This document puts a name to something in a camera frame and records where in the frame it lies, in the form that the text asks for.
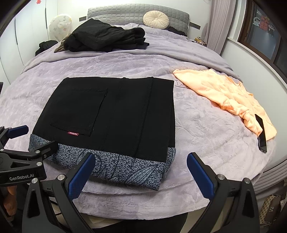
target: gray curtain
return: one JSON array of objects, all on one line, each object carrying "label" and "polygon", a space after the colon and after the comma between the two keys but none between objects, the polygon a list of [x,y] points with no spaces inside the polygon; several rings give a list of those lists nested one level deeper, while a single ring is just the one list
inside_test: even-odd
[{"label": "gray curtain", "polygon": [[232,22],[236,0],[212,0],[210,22],[203,29],[207,47],[220,54]]}]

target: blue gripper pad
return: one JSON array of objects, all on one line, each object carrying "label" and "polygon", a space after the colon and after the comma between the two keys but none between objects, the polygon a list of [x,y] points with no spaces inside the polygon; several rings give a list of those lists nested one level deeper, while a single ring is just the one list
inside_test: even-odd
[{"label": "blue gripper pad", "polygon": [[214,185],[192,153],[187,156],[187,167],[202,195],[205,198],[212,200],[214,197]]},{"label": "blue gripper pad", "polygon": [[81,166],[79,171],[73,177],[69,183],[69,193],[68,197],[70,200],[78,198],[81,191],[83,190],[89,176],[91,175],[93,169],[95,168],[96,159],[93,154],[90,154],[84,164]]},{"label": "blue gripper pad", "polygon": [[29,132],[29,128],[27,125],[22,125],[16,128],[9,129],[6,133],[6,136],[10,139],[20,137]]}]

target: black jacket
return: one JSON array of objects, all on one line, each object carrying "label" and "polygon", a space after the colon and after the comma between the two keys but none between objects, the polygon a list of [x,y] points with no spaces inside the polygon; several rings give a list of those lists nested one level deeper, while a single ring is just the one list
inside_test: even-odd
[{"label": "black jacket", "polygon": [[35,52],[35,56],[37,56],[41,52],[44,52],[45,50],[51,48],[52,46],[54,46],[57,43],[58,42],[55,40],[49,40],[49,41],[44,41],[44,42],[40,43],[39,44],[40,48]]},{"label": "black jacket", "polygon": [[145,31],[142,28],[125,30],[99,20],[89,19],[80,25],[65,40],[64,48],[72,52],[101,51],[119,49],[146,49]]}]

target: round cushion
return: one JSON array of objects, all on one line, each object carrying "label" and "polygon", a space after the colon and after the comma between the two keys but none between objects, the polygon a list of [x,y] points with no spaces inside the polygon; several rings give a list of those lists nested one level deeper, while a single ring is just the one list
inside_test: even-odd
[{"label": "round cushion", "polygon": [[169,19],[160,11],[149,11],[144,14],[143,23],[151,28],[165,29],[169,25]]}]

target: quilted headboard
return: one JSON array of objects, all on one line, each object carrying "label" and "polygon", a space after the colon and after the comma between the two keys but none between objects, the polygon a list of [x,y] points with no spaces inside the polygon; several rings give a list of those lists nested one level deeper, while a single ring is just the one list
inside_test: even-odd
[{"label": "quilted headboard", "polygon": [[128,23],[144,24],[144,14],[153,10],[165,13],[169,18],[169,26],[187,34],[189,27],[188,13],[150,4],[124,4],[90,8],[87,20],[93,18],[112,25],[125,25]]}]

